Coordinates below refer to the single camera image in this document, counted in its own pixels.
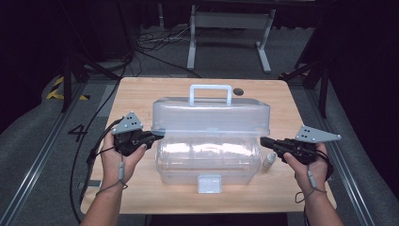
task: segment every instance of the white handle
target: white handle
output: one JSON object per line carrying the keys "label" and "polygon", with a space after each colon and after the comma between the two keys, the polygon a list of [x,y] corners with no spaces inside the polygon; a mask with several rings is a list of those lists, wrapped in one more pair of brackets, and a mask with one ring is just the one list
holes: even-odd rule
{"label": "white handle", "polygon": [[190,86],[190,106],[194,105],[195,89],[226,89],[227,90],[227,106],[231,106],[231,86],[229,85],[191,85]]}

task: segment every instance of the wrist strap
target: wrist strap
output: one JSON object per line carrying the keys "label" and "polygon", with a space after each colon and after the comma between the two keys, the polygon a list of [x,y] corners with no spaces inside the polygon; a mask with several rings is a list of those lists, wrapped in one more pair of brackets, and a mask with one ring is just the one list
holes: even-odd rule
{"label": "wrist strap", "polygon": [[115,184],[108,186],[108,187],[104,188],[103,190],[98,191],[96,193],[96,196],[98,194],[100,194],[101,192],[103,192],[113,186],[117,186],[119,183],[121,183],[123,185],[123,189],[126,189],[128,187],[128,185],[126,185],[126,183],[123,182],[123,177],[124,177],[124,162],[123,162],[123,156],[122,156],[122,154],[120,154],[120,170],[119,170],[119,174],[118,174],[118,181]]}
{"label": "wrist strap", "polygon": [[314,191],[319,191],[319,192],[322,192],[322,193],[327,193],[326,190],[322,190],[322,189],[317,188],[317,184],[316,184],[316,181],[314,180],[313,173],[311,173],[311,170],[310,170],[310,165],[308,165],[308,177],[309,177],[309,182],[311,183],[312,189],[311,189],[310,192],[308,192],[308,194],[306,194],[306,195],[304,194],[304,198],[303,198],[302,200],[300,200],[300,201],[297,199],[297,196],[298,196],[299,194],[301,194],[301,193],[303,194],[303,192],[300,191],[300,192],[296,193],[296,194],[295,194],[295,202],[296,202],[296,203],[300,203],[300,202],[305,201],[311,194],[313,194]]}

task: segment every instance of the yellow tape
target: yellow tape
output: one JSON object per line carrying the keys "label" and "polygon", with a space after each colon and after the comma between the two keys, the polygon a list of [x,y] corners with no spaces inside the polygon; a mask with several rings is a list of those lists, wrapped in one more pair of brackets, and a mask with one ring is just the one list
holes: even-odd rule
{"label": "yellow tape", "polygon": [[[61,86],[62,82],[64,82],[64,76],[60,75],[58,77],[58,79],[56,80],[56,82],[54,83],[53,87],[51,88],[49,94],[47,94],[47,99],[64,100],[64,95],[56,94],[56,91]],[[90,99],[89,95],[82,95],[79,98],[79,100],[81,100],[81,101],[87,101],[88,99]]]}

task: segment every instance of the wooden table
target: wooden table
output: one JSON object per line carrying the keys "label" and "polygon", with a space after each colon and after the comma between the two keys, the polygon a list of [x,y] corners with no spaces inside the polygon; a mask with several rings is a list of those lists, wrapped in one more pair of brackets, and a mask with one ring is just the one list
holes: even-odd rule
{"label": "wooden table", "polygon": [[[257,99],[271,106],[270,137],[294,137],[302,125],[294,99],[283,81],[191,78],[123,78],[113,104],[108,124],[134,111],[144,124],[152,126],[152,103],[161,97],[188,97],[192,84],[231,85],[244,90],[245,98]],[[215,97],[217,90],[197,90],[196,96]],[[199,194],[197,186],[166,186],[155,169],[157,143],[147,150],[137,164],[128,188],[123,191],[122,214],[193,214],[193,213],[277,213],[303,211],[295,203],[300,191],[294,171],[278,158],[266,173],[258,173],[248,185],[223,185],[220,194]],[[264,158],[272,152],[260,145]],[[101,159],[94,164],[91,180],[102,180]],[[98,188],[88,188],[81,210],[86,213]],[[327,185],[328,197],[336,206]]]}

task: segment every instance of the transparent storage box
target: transparent storage box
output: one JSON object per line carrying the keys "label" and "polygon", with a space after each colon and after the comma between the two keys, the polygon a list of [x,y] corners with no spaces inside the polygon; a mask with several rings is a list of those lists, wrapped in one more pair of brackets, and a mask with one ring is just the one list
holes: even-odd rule
{"label": "transparent storage box", "polygon": [[[195,89],[226,89],[227,98],[194,97]],[[270,106],[232,98],[230,86],[192,85],[190,97],[153,103],[152,132],[159,140],[156,168],[169,185],[194,185],[201,176],[247,184],[261,167],[258,138],[269,131]]]}

